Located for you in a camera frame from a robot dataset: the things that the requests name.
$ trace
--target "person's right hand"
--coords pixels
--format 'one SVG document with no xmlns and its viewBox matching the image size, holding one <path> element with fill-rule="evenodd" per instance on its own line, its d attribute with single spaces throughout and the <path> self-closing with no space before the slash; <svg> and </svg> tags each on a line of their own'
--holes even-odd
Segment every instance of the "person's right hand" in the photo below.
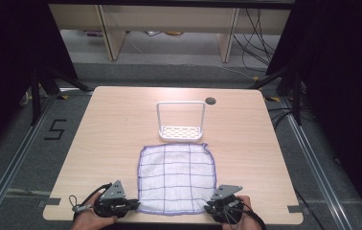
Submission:
<svg viewBox="0 0 362 230">
<path fill-rule="evenodd" d="M 238 197 L 243 201 L 244 204 L 250 207 L 250 209 L 253 211 L 252 205 L 250 203 L 250 197 L 247 195 L 238 195 Z M 243 210 L 249 211 L 249 208 L 244 205 Z M 229 223 L 222 223 L 222 229 L 223 230 L 261 230 L 260 225 L 247 216 L 247 214 L 242 214 L 241 219 L 238 222 L 238 224 L 229 224 Z"/>
</svg>

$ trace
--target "floor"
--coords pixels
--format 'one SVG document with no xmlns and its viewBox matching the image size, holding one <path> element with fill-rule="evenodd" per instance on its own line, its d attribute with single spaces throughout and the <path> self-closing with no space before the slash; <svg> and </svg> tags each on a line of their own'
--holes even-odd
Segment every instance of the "floor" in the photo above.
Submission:
<svg viewBox="0 0 362 230">
<path fill-rule="evenodd" d="M 133 83 L 143 75 L 139 72 L 137 74 L 132 72 L 134 66 L 137 65 L 139 70 L 145 72 L 145 78 L 150 75 L 164 76 L 168 73 L 170 77 L 179 80 L 174 82 L 174 85 L 182 84 L 182 79 L 193 81 L 191 76 L 187 76 L 189 74 L 211 70 L 213 71 L 212 80 L 215 82 L 213 87 L 234 87 L 231 83 L 222 83 L 223 76 L 227 76 L 230 81 L 236 81 L 236 87 L 244 88 L 253 83 L 255 77 L 264 78 L 264 70 L 268 61 L 268 57 L 263 51 L 263 42 L 260 42 L 256 36 L 252 38 L 252 43 L 259 49 L 253 47 L 250 49 L 257 56 L 242 55 L 242 49 L 237 42 L 238 40 L 243 46 L 246 45 L 245 37 L 242 34 L 237 34 L 237 40 L 233 42 L 227 63 L 220 61 L 215 34 L 185 33 L 174 36 L 160 33 L 150 36 L 145 32 L 129 32 L 119 58 L 115 61 L 107 58 L 101 37 L 87 36 L 82 31 L 61 31 L 61 34 L 79 72 L 79 78 L 91 84 Z M 279 37 L 269 35 L 265 36 L 264 40 L 271 48 L 266 45 L 264 47 L 269 53 L 272 53 L 272 48 L 277 46 Z M 108 73 L 111 68 L 115 68 L 115 73 L 127 73 L 129 79 L 123 80 L 122 76 L 116 76 L 113 83 L 112 79 L 104 79 L 110 76 Z M 296 126 L 290 116 L 284 117 L 281 108 L 289 106 L 290 100 L 289 97 L 280 98 L 276 95 L 276 85 L 278 85 L 277 80 L 264 86 L 262 92 L 269 109 L 270 119 L 274 124 L 278 123 L 276 134 L 293 185 L 299 191 L 298 199 L 303 207 L 305 220 L 299 226 L 271 225 L 267 228 L 323 229 L 318 224 L 318 219 L 324 229 L 362 229 L 362 200 L 358 197 L 357 191 L 352 187 L 341 166 L 333 161 L 335 155 L 329 147 L 323 131 L 309 110 L 302 110 L 303 125 L 300 127 Z M 71 123 L 64 124 L 65 139 L 50 145 L 50 142 L 44 142 L 44 137 L 50 134 L 48 125 L 40 128 L 35 140 L 29 146 L 29 153 L 24 155 L 22 163 L 16 168 L 15 177 L 7 186 L 6 196 L 0 203 L 0 229 L 67 229 L 70 227 L 71 223 L 67 221 L 44 220 L 42 218 L 44 203 L 42 202 L 47 199 L 53 188 L 66 151 L 70 147 L 69 143 L 75 136 L 76 128 L 89 99 L 89 95 L 72 96 L 70 100 L 55 100 L 50 105 L 51 112 L 45 118 L 44 124 L 50 124 L 53 119 L 58 117 L 67 118 Z M 43 99 L 43 104 L 47 105 L 49 100 L 51 100 L 50 97 Z M 6 176 L 4 172 L 8 171 L 9 163 L 21 150 L 21 143 L 26 140 L 26 134 L 37 131 L 27 126 L 30 120 L 31 105 L 28 104 L 16 111 L 7 128 L 8 131 L 0 137 L 0 155 L 2 155 L 0 157 L 0 180 Z M 304 137 L 299 138 L 298 133 L 300 136 L 305 134 L 309 146 L 299 142 L 299 140 L 304 140 Z M 310 164 L 315 162 L 315 159 L 319 164 L 316 168 Z M 321 182 L 318 176 L 322 176 L 328 181 L 328 184 L 324 184 L 324 181 Z M 338 203 L 327 200 L 327 197 L 333 197 Z M 342 216 L 335 214 L 337 211 L 335 208 L 343 209 L 338 210 Z"/>
</svg>

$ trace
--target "person's left hand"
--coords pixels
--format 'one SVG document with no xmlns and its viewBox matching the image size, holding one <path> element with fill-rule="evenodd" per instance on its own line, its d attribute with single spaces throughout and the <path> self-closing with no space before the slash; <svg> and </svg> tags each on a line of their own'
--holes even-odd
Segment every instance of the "person's left hand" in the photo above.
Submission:
<svg viewBox="0 0 362 230">
<path fill-rule="evenodd" d="M 97 193 L 92 196 L 86 204 L 94 204 L 99 195 L 100 194 Z M 117 221 L 118 218 L 115 216 L 111 218 L 101 218 L 95 214 L 93 208 L 88 208 L 77 216 L 71 230 L 99 230 Z"/>
</svg>

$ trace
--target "white wire holder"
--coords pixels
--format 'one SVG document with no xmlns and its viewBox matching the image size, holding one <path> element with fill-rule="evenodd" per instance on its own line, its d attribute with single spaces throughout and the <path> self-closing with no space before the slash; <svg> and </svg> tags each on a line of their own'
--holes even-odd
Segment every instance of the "white wire holder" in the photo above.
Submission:
<svg viewBox="0 0 362 230">
<path fill-rule="evenodd" d="M 163 126 L 160 117 L 160 105 L 162 104 L 201 104 L 202 114 L 199 126 Z M 203 124 L 205 115 L 205 103 L 201 101 L 186 102 L 159 102 L 156 105 L 159 135 L 163 141 L 168 142 L 197 142 L 203 134 Z"/>
</svg>

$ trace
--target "white cloth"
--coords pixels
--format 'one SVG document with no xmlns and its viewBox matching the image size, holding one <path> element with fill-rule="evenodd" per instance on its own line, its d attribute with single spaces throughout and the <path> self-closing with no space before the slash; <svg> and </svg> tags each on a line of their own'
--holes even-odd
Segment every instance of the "white cloth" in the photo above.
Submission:
<svg viewBox="0 0 362 230">
<path fill-rule="evenodd" d="M 138 211 L 165 216 L 204 213 L 216 189 L 215 161 L 206 147 L 144 147 L 138 167 Z"/>
</svg>

